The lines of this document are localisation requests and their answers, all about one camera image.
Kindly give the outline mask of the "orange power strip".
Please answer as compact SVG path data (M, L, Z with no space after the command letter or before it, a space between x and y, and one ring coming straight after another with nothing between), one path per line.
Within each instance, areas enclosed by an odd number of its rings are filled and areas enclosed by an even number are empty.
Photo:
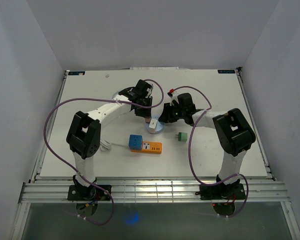
M149 142L144 141L142 143L141 150L133 150L131 149L131 152L134 153L145 153L145 154L161 154L163 150L163 145L161 142Z

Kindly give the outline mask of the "green usb charger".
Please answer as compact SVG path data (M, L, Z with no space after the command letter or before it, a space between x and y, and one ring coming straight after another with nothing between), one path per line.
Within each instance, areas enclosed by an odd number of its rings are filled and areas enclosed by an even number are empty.
M178 134L175 135L175 138L179 142L186 142L188 140L188 134L186 132L179 132Z

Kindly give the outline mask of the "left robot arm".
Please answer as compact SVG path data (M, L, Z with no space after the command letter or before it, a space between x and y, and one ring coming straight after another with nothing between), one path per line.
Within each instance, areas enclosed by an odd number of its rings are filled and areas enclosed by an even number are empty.
M70 125L66 142L73 153L75 168L73 176L76 191L85 199L90 200L96 195L94 173L94 155L101 144L101 130L116 118L134 111L138 117L151 117L153 85L139 80L134 87L119 91L112 102L107 102L87 113L78 111Z

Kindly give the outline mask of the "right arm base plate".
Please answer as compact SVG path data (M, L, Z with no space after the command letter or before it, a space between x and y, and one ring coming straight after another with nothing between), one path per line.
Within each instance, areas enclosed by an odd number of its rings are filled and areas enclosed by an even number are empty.
M246 193L243 184L205 186L200 185L195 195L201 200L244 200Z

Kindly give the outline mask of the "blue cube socket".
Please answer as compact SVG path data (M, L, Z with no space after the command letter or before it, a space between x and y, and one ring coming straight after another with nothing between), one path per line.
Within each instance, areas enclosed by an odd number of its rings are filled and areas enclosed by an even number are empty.
M141 151L143 149L143 137L141 135L131 134L129 136L128 147L131 151Z

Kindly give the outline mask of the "round light blue socket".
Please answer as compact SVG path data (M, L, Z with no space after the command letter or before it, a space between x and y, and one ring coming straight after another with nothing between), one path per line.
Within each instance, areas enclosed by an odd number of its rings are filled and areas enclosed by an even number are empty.
M155 119L157 119L157 121L158 121L157 132L156 132L155 134L161 133L161 132L164 130L165 123L164 123L164 122L159 122L159 116L157 116L157 115L153 115L152 118L155 118ZM145 128L146 128L146 130L148 131L148 129L149 129L149 123L145 123Z

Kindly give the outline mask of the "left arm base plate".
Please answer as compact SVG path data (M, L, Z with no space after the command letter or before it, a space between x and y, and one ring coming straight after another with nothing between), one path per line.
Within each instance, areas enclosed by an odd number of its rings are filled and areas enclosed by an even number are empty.
M68 189L67 200L68 201L109 201L110 197L105 192L112 192L111 185L99 185L103 190L95 188L94 186L76 186L71 185Z

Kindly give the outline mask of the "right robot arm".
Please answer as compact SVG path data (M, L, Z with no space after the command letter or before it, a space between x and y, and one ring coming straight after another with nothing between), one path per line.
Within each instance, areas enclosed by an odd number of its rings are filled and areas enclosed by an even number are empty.
M159 121L172 124L178 120L193 127L205 127L216 131L223 149L221 169L215 183L201 183L196 194L201 200L244 200L248 186L240 182L243 159L256 135L238 108L227 112L211 112L197 109L190 93L168 92L171 101L165 103Z

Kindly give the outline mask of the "white usb charger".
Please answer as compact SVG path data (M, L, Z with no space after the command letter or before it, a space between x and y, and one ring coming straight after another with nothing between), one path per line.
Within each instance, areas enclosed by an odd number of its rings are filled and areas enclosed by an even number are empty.
M158 120L152 118L148 124L148 132L151 134L155 134L157 132Z

